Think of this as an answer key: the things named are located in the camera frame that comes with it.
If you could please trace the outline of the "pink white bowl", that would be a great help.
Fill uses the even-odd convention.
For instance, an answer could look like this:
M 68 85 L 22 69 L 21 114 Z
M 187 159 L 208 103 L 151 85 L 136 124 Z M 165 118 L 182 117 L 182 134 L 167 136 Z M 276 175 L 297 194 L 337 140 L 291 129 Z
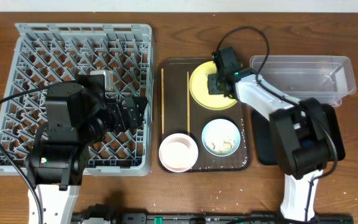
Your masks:
M 161 164 L 171 172 L 186 172 L 198 159 L 198 146 L 187 134 L 175 133 L 161 143 L 158 156 Z

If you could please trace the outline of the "light blue bowl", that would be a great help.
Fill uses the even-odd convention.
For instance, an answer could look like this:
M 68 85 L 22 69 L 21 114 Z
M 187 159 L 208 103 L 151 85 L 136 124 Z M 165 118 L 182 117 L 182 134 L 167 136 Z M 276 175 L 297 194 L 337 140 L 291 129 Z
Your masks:
M 226 157 L 237 151 L 241 135 L 233 122 L 227 119 L 214 119 L 203 128 L 201 142 L 210 154 Z

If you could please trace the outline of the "white cup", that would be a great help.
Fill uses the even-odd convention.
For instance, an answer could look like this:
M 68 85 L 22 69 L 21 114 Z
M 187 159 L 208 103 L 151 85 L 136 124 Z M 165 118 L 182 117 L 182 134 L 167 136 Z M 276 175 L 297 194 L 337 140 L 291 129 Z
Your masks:
M 113 91 L 114 86 L 114 74 L 109 70 L 94 70 L 90 72 L 90 75 L 103 75 L 104 87 L 106 91 Z

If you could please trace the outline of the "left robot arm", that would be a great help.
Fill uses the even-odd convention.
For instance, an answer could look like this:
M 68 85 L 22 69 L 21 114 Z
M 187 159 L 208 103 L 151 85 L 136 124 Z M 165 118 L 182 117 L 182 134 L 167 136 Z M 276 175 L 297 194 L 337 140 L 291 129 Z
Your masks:
M 105 95 L 102 75 L 81 75 L 75 81 L 45 86 L 47 122 L 36 130 L 34 145 L 19 167 L 0 143 L 0 152 L 29 189 L 29 223 L 70 223 L 79 195 L 89 147 L 108 132 L 142 125 L 148 99 Z M 26 90 L 0 100 L 0 105 L 29 95 Z

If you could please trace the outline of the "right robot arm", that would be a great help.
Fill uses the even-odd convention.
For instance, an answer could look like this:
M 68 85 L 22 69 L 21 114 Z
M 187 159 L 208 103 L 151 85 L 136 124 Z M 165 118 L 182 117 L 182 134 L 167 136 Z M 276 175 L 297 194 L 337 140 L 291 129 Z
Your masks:
M 268 121 L 275 160 L 285 173 L 280 222 L 315 222 L 316 185 L 335 171 L 343 148 L 335 140 L 340 133 L 333 107 L 286 95 L 258 70 L 244 68 L 232 47 L 216 49 L 212 59 L 217 71 L 208 76 L 208 93 L 245 103 Z

